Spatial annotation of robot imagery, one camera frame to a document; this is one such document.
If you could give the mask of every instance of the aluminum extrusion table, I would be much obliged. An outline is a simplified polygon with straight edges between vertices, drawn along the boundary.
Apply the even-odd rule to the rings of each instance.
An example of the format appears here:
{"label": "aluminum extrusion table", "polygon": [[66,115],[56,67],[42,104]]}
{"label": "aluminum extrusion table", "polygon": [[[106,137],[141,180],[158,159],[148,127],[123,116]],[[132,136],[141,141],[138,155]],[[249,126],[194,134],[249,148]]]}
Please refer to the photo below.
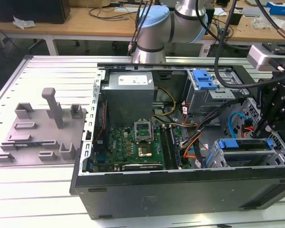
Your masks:
{"label": "aluminum extrusion table", "polygon": [[[33,108],[47,108],[41,97],[44,87],[56,89],[62,108],[91,101],[97,63],[130,62],[127,57],[50,57],[24,59],[0,92],[0,142],[6,136],[19,102]],[[168,57],[168,63],[211,65],[213,58]],[[226,65],[243,65],[258,80],[271,77],[270,72],[256,71],[243,58],[221,58]],[[69,194],[73,165],[0,168],[0,228],[63,227],[283,227],[285,198],[266,210],[220,212],[208,214],[91,220],[78,196]]]}

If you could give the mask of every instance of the black cable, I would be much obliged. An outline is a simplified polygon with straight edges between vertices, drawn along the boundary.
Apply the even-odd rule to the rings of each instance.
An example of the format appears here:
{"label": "black cable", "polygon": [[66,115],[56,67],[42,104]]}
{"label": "black cable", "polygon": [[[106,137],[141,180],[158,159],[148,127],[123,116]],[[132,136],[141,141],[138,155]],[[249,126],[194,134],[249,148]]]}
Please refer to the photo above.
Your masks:
{"label": "black cable", "polygon": [[147,9],[146,15],[145,15],[144,17],[143,17],[143,13],[144,13],[144,9],[145,9],[145,8],[143,8],[143,11],[142,11],[142,17],[143,17],[143,19],[138,23],[139,28],[138,28],[138,30],[137,30],[137,34],[136,34],[136,36],[135,36],[133,45],[134,45],[134,43],[135,43],[135,42],[137,41],[137,39],[138,39],[139,33],[140,33],[141,29],[142,29],[142,26],[143,26],[144,21],[146,20],[146,18],[147,18],[147,16],[148,16],[148,13],[149,13],[149,11],[150,11],[150,8],[151,8],[152,3],[153,3],[153,0],[151,0],[150,5],[149,5],[149,7],[148,7],[148,9]]}
{"label": "black cable", "polygon": [[259,7],[259,9],[261,10],[261,12],[264,14],[264,16],[266,17],[266,19],[269,21],[270,24],[272,24],[272,26],[276,29],[279,30],[280,27],[278,27],[278,25],[274,22],[274,20],[272,20],[272,18],[268,15],[268,13],[266,12],[266,10],[264,9],[264,7],[262,6],[262,4],[260,3],[259,0],[255,0],[257,6]]}
{"label": "black cable", "polygon": [[218,68],[219,67],[219,61],[218,60],[219,60],[219,56],[220,56],[220,51],[221,51],[221,49],[223,47],[223,44],[224,44],[224,39],[225,39],[227,30],[228,30],[228,27],[229,27],[229,24],[230,24],[231,16],[232,16],[233,11],[234,11],[234,9],[236,7],[236,3],[237,3],[237,0],[234,0],[232,2],[232,6],[230,8],[230,13],[229,13],[227,21],[226,21],[226,26],[224,28],[223,34],[221,35],[220,41],[219,41],[219,44],[218,44],[218,52],[216,53],[215,61],[214,61],[214,73],[215,73],[216,78],[222,84],[222,86],[224,86],[226,88],[237,88],[237,89],[245,89],[245,88],[258,87],[258,86],[266,86],[266,85],[269,85],[269,84],[274,84],[274,83],[278,83],[278,82],[281,82],[281,81],[285,80],[285,76],[281,76],[279,78],[271,79],[271,80],[268,80],[268,81],[262,81],[262,82],[251,83],[251,84],[236,85],[236,84],[226,83],[222,79],[222,77],[220,76],[219,68]]}
{"label": "black cable", "polygon": [[209,124],[212,120],[214,120],[215,118],[219,117],[222,112],[229,106],[231,105],[235,105],[235,104],[239,104],[239,103],[243,103],[245,100],[247,99],[247,97],[241,97],[235,100],[231,100],[231,101],[227,101],[225,102],[223,105],[221,105],[220,107],[217,107],[215,110],[213,110],[211,113],[209,113],[208,115],[206,115],[204,117],[204,119],[200,122],[200,124],[198,125],[198,127],[195,129],[194,135],[191,136],[190,138],[186,139],[185,141],[183,141],[183,145],[188,144],[188,142],[192,142],[199,134],[200,132],[204,129],[204,127]]}
{"label": "black cable", "polygon": [[119,17],[122,17],[122,16],[125,16],[125,15],[129,15],[129,14],[132,14],[132,13],[136,13],[135,12],[128,12],[128,13],[124,13],[124,14],[121,14],[121,15],[116,15],[116,16],[111,16],[111,17],[100,17],[100,16],[97,16],[97,15],[94,15],[93,13],[91,13],[93,10],[96,10],[96,9],[99,9],[99,8],[92,8],[90,11],[89,11],[89,14],[92,16],[92,17],[95,17],[95,18],[98,18],[98,19],[118,19]]}
{"label": "black cable", "polygon": [[24,52],[1,29],[0,32],[15,46],[19,52],[21,52],[21,54],[25,55]]}
{"label": "black cable", "polygon": [[[139,18],[139,14],[140,14],[140,10],[141,10],[142,3],[143,3],[143,0],[141,0],[141,2],[140,2],[140,4],[139,4],[139,7],[138,7],[138,10],[137,10],[136,20],[135,20],[135,31],[134,31],[134,33],[133,33],[131,42],[130,42],[130,44],[129,44],[129,45],[131,45],[131,49],[128,50],[128,56],[130,56],[130,55],[132,54],[132,50],[133,50],[133,46],[134,46],[133,40],[134,40],[134,38],[135,38],[135,36],[136,36],[137,29],[138,29],[138,25],[139,25],[139,19],[140,19],[140,18]],[[143,13],[144,13],[146,7],[147,7],[147,2],[146,2],[145,5],[144,5],[143,11],[142,11],[142,15],[143,15]]]}
{"label": "black cable", "polygon": [[[218,19],[214,19],[214,21],[215,21],[215,23],[212,22],[211,24],[215,25],[215,27],[217,28],[217,36],[219,37],[219,35],[220,35],[220,32],[219,32],[219,30],[220,30],[219,23],[222,22],[222,23],[225,24],[225,22],[223,22],[223,21],[221,21],[221,20],[218,20]],[[227,42],[228,39],[231,38],[231,37],[233,36],[233,34],[234,34],[233,28],[232,28],[231,26],[229,26],[229,28],[230,28],[230,30],[232,31],[232,34],[231,34],[231,35],[228,35],[228,37],[227,37],[227,39],[226,39],[225,42]],[[207,57],[209,57],[209,55],[210,55],[210,53],[212,52],[212,50],[213,50],[214,46],[216,45],[216,43],[217,43],[217,41],[215,40],[215,41],[214,41],[214,44],[212,44],[211,47],[210,47],[210,49],[209,49],[209,52],[208,52],[208,54],[207,54]]]}
{"label": "black cable", "polygon": [[[195,1],[195,8],[198,9],[199,8],[199,0],[196,0]],[[203,22],[203,20],[201,19],[200,17],[200,13],[198,10],[196,10],[196,16],[199,20],[199,22],[201,23],[201,25],[204,27],[204,29],[214,38],[216,39],[217,41],[220,41],[220,39],[212,32],[210,31],[210,29],[205,25],[205,23]],[[230,44],[227,44],[227,43],[223,43],[224,45],[226,45],[227,47],[230,47],[230,48],[235,48],[235,49],[240,49],[240,50],[248,50],[250,48],[247,48],[247,47],[238,47],[238,46],[234,46],[234,45],[230,45]]]}
{"label": "black cable", "polygon": [[[164,107],[162,107],[161,110],[162,110],[162,113],[163,113],[163,114],[166,114]],[[165,116],[166,116],[172,123],[174,123],[174,121],[171,119],[171,117],[170,117],[169,115],[165,115]]]}

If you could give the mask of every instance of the yellow wire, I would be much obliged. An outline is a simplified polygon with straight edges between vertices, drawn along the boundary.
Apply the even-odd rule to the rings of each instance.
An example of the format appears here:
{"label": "yellow wire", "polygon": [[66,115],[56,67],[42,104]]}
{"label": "yellow wire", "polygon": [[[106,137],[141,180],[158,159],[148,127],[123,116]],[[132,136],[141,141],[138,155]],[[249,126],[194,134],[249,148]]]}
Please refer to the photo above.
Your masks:
{"label": "yellow wire", "polygon": [[173,108],[171,111],[167,112],[167,113],[163,113],[163,114],[155,114],[155,115],[152,115],[152,116],[166,116],[166,115],[169,115],[171,113],[174,112],[175,108],[176,108],[176,101],[174,100],[173,96],[167,91],[165,90],[164,88],[162,87],[158,87],[159,89],[163,90],[164,92],[166,92],[168,94],[169,97],[171,97],[171,99],[173,100]]}

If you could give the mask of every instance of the white paper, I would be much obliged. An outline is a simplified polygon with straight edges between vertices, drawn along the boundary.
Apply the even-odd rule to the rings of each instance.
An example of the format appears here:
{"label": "white paper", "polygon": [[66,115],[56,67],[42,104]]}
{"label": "white paper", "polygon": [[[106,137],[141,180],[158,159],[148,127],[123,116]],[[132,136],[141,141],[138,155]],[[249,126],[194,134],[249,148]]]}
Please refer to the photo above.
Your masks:
{"label": "white paper", "polygon": [[227,13],[222,8],[214,8],[214,15],[225,16]]}
{"label": "white paper", "polygon": [[118,85],[120,86],[143,86],[147,84],[147,75],[120,75],[118,77]]}
{"label": "white paper", "polygon": [[36,27],[35,22],[32,20],[20,20],[14,16],[13,24],[20,29]]}

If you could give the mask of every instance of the computer case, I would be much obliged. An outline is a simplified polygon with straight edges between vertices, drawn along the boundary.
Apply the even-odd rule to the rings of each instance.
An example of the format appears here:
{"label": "computer case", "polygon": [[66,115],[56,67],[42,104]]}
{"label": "computer case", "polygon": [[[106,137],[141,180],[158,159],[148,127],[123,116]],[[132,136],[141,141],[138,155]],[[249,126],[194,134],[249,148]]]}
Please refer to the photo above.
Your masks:
{"label": "computer case", "polygon": [[70,14],[68,0],[0,0],[0,22],[21,20],[63,24]]}

